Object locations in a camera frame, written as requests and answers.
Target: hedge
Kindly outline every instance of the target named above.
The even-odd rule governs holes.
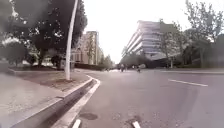
[[[89,64],[80,64],[80,63],[75,63],[75,68],[98,70],[98,71],[101,71],[101,70],[104,69],[103,66],[99,66],[99,65],[89,65]]]

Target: building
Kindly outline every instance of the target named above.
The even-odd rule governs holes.
[[[98,65],[101,54],[99,33],[97,31],[87,31],[79,39],[76,48],[72,49],[71,56],[76,63]]]
[[[163,29],[168,29],[169,25],[161,26],[160,22],[152,21],[138,21],[137,24],[136,32],[123,50],[122,56],[135,52],[136,54],[144,53],[150,60],[165,58],[165,54],[157,47],[161,42],[160,37]]]

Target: sky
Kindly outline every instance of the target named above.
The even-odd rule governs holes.
[[[224,10],[223,0],[204,2],[212,3],[217,11]],[[138,20],[159,21],[162,18],[165,23],[178,21],[183,28],[189,27],[184,15],[185,0],[84,0],[84,4],[88,18],[86,31],[99,31],[100,47],[115,63],[119,63],[122,49],[137,29]]]

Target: street lamp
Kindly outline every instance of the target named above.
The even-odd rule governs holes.
[[[71,46],[72,46],[72,33],[75,23],[75,15],[77,10],[79,0],[75,0],[74,8],[72,11],[72,17],[70,21],[69,31],[68,31],[68,40],[67,40],[67,49],[66,49],[66,64],[65,64],[65,76],[66,80],[70,80],[70,59],[71,59]]]

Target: person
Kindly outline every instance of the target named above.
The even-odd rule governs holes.
[[[137,72],[141,72],[140,66],[137,66]]]
[[[123,72],[123,71],[124,71],[124,65],[121,64],[121,72]]]

